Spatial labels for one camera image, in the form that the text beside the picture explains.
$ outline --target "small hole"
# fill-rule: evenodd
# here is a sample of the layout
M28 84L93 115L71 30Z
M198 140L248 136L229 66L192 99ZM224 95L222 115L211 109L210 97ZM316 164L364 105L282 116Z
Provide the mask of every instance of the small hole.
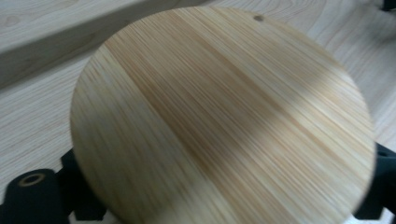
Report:
M28 175L25 178L23 178L18 184L20 187L30 187L41 182L44 179L44 177L45 177L44 174Z
M388 154L385 153L385 152L378 152L378 155L379 156L383 156L383 157L387 157L388 156Z
M264 21L264 16L255 16L253 17L255 21Z

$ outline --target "black mount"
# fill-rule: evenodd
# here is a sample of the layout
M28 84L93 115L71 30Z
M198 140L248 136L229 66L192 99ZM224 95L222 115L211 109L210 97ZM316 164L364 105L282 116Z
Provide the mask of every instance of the black mount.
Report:
M12 180L0 206L0 224L68 224L103 220L106 208L94 196L78 168L73 151L61 157L58 173L40 169Z
M383 208L396 214L396 153L379 144L376 150L375 176L354 214L357 219L379 219ZM73 151L61 161L64 168L57 174L35 170L9 183L0 206L0 224L68 224L72 212L76 220L103 220L106 208L88 187Z
M396 0L384 0L384 5L382 6L382 10L392 11L394 9L396 9Z

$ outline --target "wooden floor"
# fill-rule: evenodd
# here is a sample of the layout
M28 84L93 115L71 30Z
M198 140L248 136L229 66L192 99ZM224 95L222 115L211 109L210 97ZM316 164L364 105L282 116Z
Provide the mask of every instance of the wooden floor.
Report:
M0 1L0 8L9 2ZM22 6L25 0L13 2ZM202 3L202 6L237 7L260 12L286 22L315 40L345 67L360 87L375 124L375 140L396 149L396 14L379 10L380 5L379 0L215 0ZM23 11L16 9L12 13L17 15ZM0 12L0 21L3 22L6 20L3 17L5 14ZM54 20L52 25L62 26L69 18L76 16L66 12L62 20ZM0 36L10 33L5 27L0 27ZM18 38L20 33L14 32L12 35ZM23 35L34 35L34 32ZM109 35L98 35L101 37L96 43ZM0 47L12 39L0 38ZM68 124L71 94L78 74L95 46L97 44L90 48L81 45L69 57L61 55L67 51L53 52L60 54L62 59L43 61L40 66L33 64L32 67L28 62L34 58L35 52L30 50L36 47L28 48L24 53L32 57L26 56L24 62L29 72L22 73L18 78L13 78L11 74L12 69L18 66L0 63L1 198L7 183L17 175L36 168L60 168L58 159L72 147ZM107 216L102 223L119 222ZM350 219L346 223L360 222ZM389 214L381 222L369 223L389 223Z

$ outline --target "black bracket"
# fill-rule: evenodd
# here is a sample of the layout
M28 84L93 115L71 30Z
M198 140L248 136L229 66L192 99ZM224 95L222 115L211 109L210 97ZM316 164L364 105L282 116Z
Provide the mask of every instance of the black bracket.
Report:
M392 11L394 9L396 9L396 0L384 0L384 5L382 6L382 10Z
M374 179L354 214L357 219L379 219L383 208L396 214L396 153L379 144L376 150ZM106 208L88 187L73 151L61 160L64 168L57 174L35 170L9 183L0 224L67 224L72 212L77 220L103 220Z
M76 220L103 220L106 208L88 187L73 151L61 157L58 173L40 169L20 175L7 186L0 208L0 224L67 224Z
M396 153L377 144L376 154L374 179L354 214L357 219L380 219L384 208L396 214Z

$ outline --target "black stand leg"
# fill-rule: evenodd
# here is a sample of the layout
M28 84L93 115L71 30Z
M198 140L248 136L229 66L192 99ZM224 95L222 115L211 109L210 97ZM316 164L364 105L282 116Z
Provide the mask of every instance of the black stand leg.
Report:
M384 207L396 214L396 153L377 146L375 175L361 207L355 212L357 219L380 219Z
M76 220L103 220L106 208L93 195L70 150L61 158L63 169L35 170L15 178L7 186L0 206L1 224L67 224Z
M391 11L396 9L396 0L384 0L384 5L382 6L382 10Z

